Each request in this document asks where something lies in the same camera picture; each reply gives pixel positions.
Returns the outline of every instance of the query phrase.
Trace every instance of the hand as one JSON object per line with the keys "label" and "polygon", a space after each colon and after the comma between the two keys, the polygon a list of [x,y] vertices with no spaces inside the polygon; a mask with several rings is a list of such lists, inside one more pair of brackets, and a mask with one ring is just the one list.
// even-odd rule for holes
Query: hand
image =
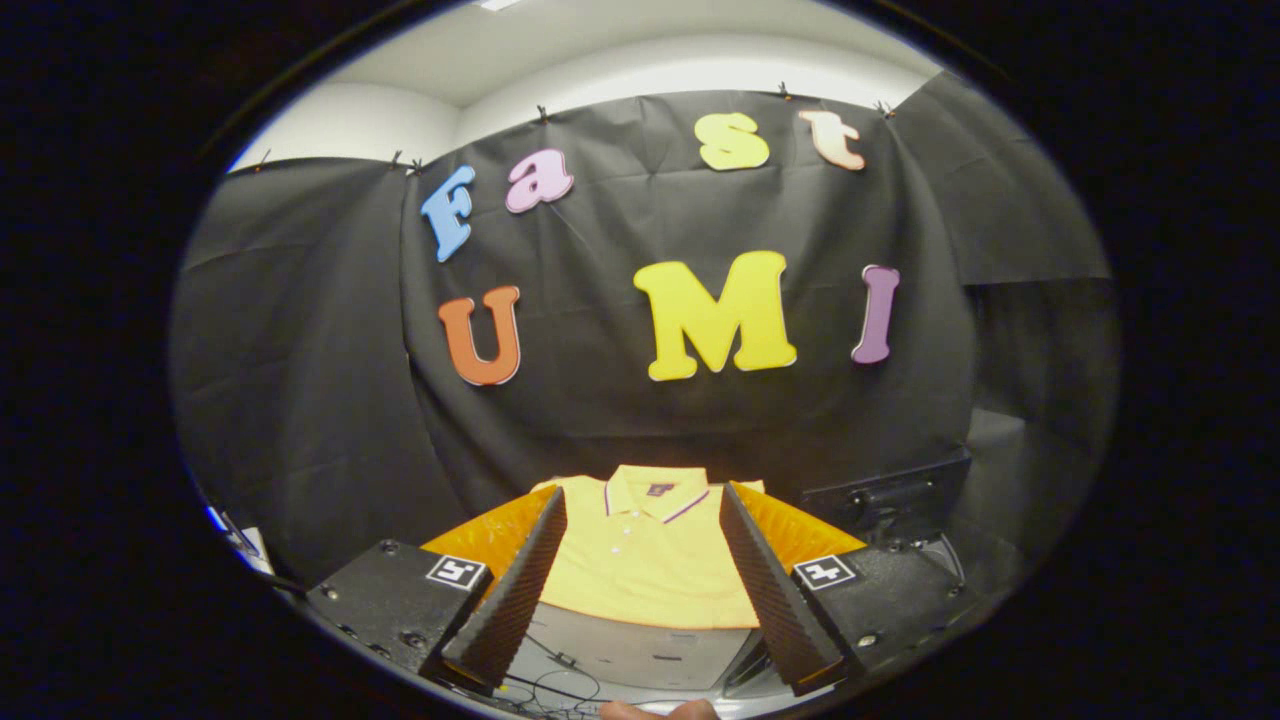
{"label": "hand", "polygon": [[[662,720],[662,715],[645,712],[625,702],[607,702],[600,706],[600,720]],[[719,720],[716,708],[705,700],[691,700],[671,711],[668,720]]]}

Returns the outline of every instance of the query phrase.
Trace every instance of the white wall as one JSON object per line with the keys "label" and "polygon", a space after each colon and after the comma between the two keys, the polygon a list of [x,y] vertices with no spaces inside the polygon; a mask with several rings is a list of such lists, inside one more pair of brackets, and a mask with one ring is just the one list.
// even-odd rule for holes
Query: white wall
{"label": "white wall", "polygon": [[296,100],[257,136],[230,170],[291,158],[428,161],[453,150],[458,109],[408,90],[326,82]]}
{"label": "white wall", "polygon": [[690,90],[776,92],[873,106],[901,102],[929,79],[870,55],[771,36],[700,35],[616,47],[520,78],[457,109],[394,87],[326,82],[285,109],[232,165],[262,159],[366,158],[434,160],[488,135],[549,113]]}
{"label": "white wall", "polygon": [[521,78],[462,110],[461,147],[548,113],[605,100],[690,90],[777,92],[897,105],[932,76],[828,45],[759,35],[698,35],[627,45]]}

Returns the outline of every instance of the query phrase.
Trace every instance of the letter m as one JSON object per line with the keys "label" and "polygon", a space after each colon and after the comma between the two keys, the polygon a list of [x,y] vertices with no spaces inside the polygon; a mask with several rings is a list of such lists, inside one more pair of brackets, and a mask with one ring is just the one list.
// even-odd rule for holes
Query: letter m
{"label": "letter m", "polygon": [[758,250],[739,255],[728,269],[719,301],[703,287],[684,263],[658,263],[640,268],[635,286],[649,295],[658,359],[649,365],[655,380],[694,377],[698,361],[685,354],[685,336],[713,373],[724,368],[733,336],[742,343],[733,355],[740,370],[786,368],[796,361],[782,319],[778,283],[787,260],[778,252]]}

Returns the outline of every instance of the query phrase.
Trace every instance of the white ceiling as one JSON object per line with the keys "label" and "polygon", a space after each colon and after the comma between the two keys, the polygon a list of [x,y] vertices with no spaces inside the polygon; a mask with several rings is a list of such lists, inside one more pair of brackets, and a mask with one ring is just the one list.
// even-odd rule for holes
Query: white ceiling
{"label": "white ceiling", "polygon": [[681,35],[753,33],[879,58],[922,76],[908,45],[813,0],[524,0],[498,13],[463,4],[411,28],[329,79],[412,90],[454,108],[599,50]]}

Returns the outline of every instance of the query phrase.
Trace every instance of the cable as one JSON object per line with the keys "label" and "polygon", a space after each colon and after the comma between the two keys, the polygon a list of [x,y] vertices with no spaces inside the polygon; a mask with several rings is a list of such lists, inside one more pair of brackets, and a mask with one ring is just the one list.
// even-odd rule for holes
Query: cable
{"label": "cable", "polygon": [[287,579],[284,579],[284,578],[282,578],[279,575],[273,575],[270,573],[264,573],[262,570],[259,570],[257,568],[253,568],[253,571],[257,573],[257,577],[262,578],[262,580],[266,582],[266,584],[275,585],[275,587],[280,588],[282,591],[292,592],[293,594],[300,596],[300,597],[306,597],[307,593],[310,592],[307,588],[305,588],[305,587],[294,583],[293,580],[287,580]]}

